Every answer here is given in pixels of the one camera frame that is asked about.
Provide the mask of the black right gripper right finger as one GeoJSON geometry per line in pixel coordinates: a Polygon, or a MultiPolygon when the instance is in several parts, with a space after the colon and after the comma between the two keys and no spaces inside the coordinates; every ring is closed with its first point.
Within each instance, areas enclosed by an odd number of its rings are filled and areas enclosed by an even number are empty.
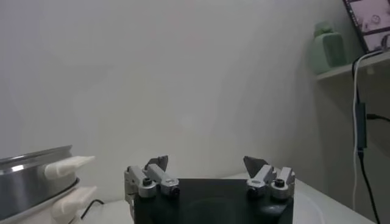
{"type": "Polygon", "coordinates": [[[263,159],[250,156],[243,158],[250,176],[247,179],[247,196],[259,198],[270,192],[276,200],[293,198],[295,192],[295,173],[290,167],[283,167],[279,173],[263,159]]]}

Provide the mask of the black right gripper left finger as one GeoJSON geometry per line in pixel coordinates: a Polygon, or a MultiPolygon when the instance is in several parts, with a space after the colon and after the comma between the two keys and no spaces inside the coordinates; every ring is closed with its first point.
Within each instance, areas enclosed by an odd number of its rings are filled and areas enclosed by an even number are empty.
{"type": "Polygon", "coordinates": [[[154,198],[158,188],[169,198],[180,195],[179,179],[166,173],[168,155],[151,158],[144,168],[129,166],[124,171],[125,201],[129,204],[130,215],[135,218],[135,198],[154,198]]]}

